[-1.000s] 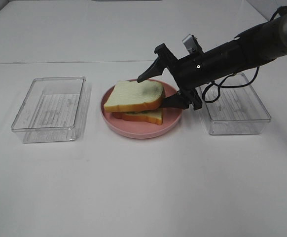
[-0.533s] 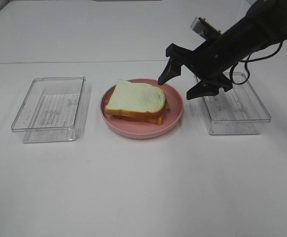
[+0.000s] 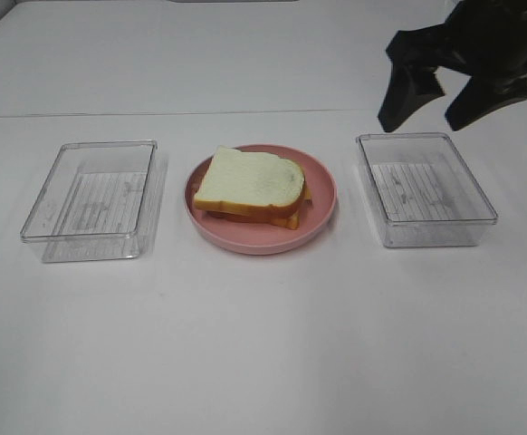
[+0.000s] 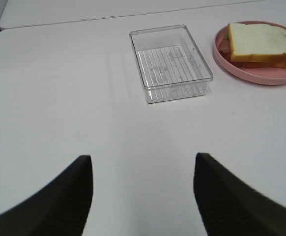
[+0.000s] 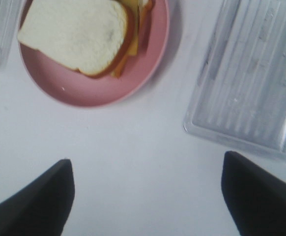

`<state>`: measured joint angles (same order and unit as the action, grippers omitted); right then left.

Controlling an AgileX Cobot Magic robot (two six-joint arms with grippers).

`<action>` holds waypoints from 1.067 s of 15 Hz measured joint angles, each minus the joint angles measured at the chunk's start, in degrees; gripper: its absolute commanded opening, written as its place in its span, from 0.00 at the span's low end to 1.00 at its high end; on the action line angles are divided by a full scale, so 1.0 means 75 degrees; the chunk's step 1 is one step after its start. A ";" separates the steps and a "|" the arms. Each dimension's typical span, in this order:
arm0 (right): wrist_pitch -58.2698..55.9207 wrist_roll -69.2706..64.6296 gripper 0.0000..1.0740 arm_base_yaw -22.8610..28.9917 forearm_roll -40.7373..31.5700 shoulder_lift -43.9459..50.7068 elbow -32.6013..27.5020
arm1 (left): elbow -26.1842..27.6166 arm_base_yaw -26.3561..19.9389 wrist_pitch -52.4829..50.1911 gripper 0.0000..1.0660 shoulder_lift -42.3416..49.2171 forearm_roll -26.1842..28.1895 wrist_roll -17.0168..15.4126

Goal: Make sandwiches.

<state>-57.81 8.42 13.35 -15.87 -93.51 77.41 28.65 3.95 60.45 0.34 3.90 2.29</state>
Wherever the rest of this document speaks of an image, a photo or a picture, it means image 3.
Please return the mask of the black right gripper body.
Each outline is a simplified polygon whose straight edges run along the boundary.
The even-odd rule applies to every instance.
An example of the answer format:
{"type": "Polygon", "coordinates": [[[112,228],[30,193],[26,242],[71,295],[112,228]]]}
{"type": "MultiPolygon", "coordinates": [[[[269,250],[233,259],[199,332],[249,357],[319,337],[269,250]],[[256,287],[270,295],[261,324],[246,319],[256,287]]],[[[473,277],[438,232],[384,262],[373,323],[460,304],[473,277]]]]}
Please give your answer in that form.
{"type": "Polygon", "coordinates": [[[527,1],[460,1],[441,24],[397,31],[386,53],[389,89],[401,73],[439,66],[496,82],[526,77],[527,1]]]}

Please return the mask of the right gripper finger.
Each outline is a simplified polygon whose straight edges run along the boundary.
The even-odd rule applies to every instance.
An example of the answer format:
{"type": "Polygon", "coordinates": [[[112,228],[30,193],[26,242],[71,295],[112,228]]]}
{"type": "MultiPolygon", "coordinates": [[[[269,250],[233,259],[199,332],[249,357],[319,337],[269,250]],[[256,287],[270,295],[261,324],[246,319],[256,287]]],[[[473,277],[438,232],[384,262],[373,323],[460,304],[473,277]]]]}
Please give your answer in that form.
{"type": "Polygon", "coordinates": [[[416,111],[445,92],[435,66],[393,63],[387,92],[378,112],[384,132],[397,130],[416,111]]]}
{"type": "Polygon", "coordinates": [[[471,78],[446,110],[446,121],[459,131],[484,116],[527,100],[527,78],[512,82],[486,82],[471,78]]]}

